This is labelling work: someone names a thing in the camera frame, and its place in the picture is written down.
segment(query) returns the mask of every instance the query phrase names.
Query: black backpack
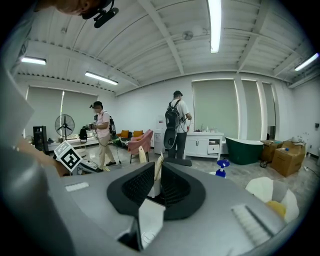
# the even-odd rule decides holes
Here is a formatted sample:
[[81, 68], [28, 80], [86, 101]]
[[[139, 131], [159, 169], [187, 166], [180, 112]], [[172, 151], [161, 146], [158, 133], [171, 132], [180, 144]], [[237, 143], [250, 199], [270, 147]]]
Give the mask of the black backpack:
[[171, 102], [169, 103], [169, 107], [165, 112], [165, 122], [167, 128], [178, 128], [180, 124], [180, 114], [177, 109], [177, 105], [180, 102], [180, 99], [177, 100], [174, 106], [171, 106]]
[[111, 116], [110, 116], [109, 131], [110, 131], [111, 137], [112, 137], [112, 136], [115, 136], [115, 135], [117, 134], [115, 122], [114, 122], [114, 120], [111, 118]]
[[88, 135], [87, 135], [86, 128], [84, 128], [84, 127], [81, 128], [79, 137], [80, 137], [80, 140], [81, 140], [81, 141], [84, 141], [84, 140], [87, 141]]

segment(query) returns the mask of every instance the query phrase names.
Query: khaki pants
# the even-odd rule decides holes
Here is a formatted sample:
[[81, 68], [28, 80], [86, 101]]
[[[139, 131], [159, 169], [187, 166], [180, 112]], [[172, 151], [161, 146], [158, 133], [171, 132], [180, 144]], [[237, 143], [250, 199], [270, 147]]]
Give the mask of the khaki pants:
[[106, 137], [99, 138], [99, 168], [103, 169], [106, 160], [106, 154], [110, 160], [110, 162], [115, 162], [115, 158], [112, 155], [112, 152], [108, 146], [108, 142], [110, 141], [110, 134]]

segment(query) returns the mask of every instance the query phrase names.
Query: pink chair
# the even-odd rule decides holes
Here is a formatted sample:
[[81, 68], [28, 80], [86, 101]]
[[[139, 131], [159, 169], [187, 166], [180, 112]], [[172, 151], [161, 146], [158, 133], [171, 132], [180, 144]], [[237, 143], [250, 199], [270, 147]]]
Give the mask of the pink chair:
[[153, 130], [147, 130], [144, 134], [139, 137], [132, 137], [131, 140], [128, 142], [128, 152], [130, 152], [130, 164], [132, 161], [132, 155], [139, 154], [139, 147], [142, 146], [148, 162], [149, 162], [149, 154], [148, 152], [151, 150], [151, 138], [154, 134]]

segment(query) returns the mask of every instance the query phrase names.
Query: black rubber part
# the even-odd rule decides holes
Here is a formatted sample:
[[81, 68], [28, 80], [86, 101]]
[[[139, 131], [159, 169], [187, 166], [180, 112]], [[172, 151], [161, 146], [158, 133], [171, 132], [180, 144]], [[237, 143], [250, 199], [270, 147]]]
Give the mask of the black rubber part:
[[154, 185], [155, 162], [113, 181], [107, 188], [106, 195], [120, 214], [138, 218], [139, 208]]
[[177, 158], [167, 157], [164, 159], [164, 162], [172, 163], [172, 164], [176, 164], [176, 165], [180, 165], [180, 166], [188, 166], [188, 167], [192, 166], [192, 162], [190, 160], [185, 160], [185, 159], [177, 159]]
[[166, 162], [162, 164], [161, 185], [166, 207], [165, 221], [190, 217], [206, 198], [206, 190], [199, 180]]

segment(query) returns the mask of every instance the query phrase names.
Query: ceiling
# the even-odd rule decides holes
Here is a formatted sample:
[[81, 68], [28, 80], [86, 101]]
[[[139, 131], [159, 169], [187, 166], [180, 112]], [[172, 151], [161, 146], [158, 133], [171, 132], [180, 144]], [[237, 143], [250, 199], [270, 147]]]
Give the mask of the ceiling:
[[[99, 29], [93, 19], [53, 8], [38, 12], [27, 55], [47, 64], [22, 63], [19, 78], [85, 84], [120, 95], [203, 72], [250, 72], [294, 83], [319, 68], [315, 61], [294, 71], [314, 49], [277, 1], [222, 0], [219, 53], [210, 53], [206, 0], [115, 0], [115, 7], [119, 13]], [[195, 30], [191, 40], [183, 39], [183, 32]], [[98, 83], [86, 71], [119, 84]]]

